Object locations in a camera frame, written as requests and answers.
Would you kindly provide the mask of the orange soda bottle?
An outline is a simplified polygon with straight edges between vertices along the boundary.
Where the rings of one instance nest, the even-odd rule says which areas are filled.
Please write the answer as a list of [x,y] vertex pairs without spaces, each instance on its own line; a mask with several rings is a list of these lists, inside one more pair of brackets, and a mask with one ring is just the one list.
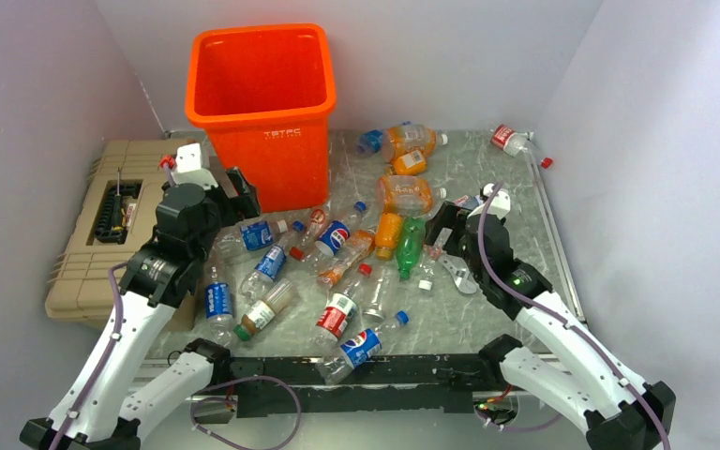
[[404,218],[395,213],[382,213],[375,236],[375,256],[390,261],[398,247]]

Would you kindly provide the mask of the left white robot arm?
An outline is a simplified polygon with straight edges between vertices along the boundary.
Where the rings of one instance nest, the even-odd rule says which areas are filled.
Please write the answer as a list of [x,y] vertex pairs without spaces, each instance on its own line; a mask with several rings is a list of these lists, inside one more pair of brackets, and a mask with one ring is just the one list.
[[261,213],[257,190],[238,168],[226,174],[230,197],[209,170],[201,181],[173,174],[157,206],[153,233],[116,278],[112,313],[79,376],[46,417],[28,420],[19,440],[31,449],[138,449],[181,403],[232,380],[230,351],[207,338],[136,392],[129,387],[153,341],[194,293],[218,233]]

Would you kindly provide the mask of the blue label bottle white cap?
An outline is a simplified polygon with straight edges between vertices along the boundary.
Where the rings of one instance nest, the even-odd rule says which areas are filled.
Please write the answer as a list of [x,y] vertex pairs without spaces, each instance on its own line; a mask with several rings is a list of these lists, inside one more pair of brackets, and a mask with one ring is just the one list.
[[288,230],[286,220],[259,220],[226,227],[217,235],[213,251],[222,261],[241,263],[271,247]]

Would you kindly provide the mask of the green plastic bottle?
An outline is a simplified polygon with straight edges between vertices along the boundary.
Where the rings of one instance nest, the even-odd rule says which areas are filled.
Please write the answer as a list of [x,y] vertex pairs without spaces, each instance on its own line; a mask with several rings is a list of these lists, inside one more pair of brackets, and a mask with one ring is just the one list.
[[426,222],[420,217],[407,217],[396,250],[397,271],[402,280],[409,279],[419,263],[425,238]]

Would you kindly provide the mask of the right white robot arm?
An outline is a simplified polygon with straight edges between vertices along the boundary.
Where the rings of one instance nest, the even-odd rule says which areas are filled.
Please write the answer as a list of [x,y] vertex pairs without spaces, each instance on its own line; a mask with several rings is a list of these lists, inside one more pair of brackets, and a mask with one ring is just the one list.
[[567,309],[534,266],[518,259],[504,219],[485,206],[444,203],[427,220],[426,242],[460,258],[486,300],[562,362],[556,368],[502,334],[479,352],[484,385],[534,395],[572,422],[591,449],[668,449],[676,395],[615,357]]

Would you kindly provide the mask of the clear bottle white cap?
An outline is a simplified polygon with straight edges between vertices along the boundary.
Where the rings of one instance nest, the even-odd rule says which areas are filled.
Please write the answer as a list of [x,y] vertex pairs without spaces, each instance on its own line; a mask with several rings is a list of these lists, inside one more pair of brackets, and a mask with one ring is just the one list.
[[422,267],[416,267],[407,277],[400,274],[397,264],[392,261],[373,260],[371,268],[370,284],[365,290],[362,302],[365,319],[388,319],[401,302],[406,288],[415,288],[426,294],[431,294],[434,290],[434,276]]

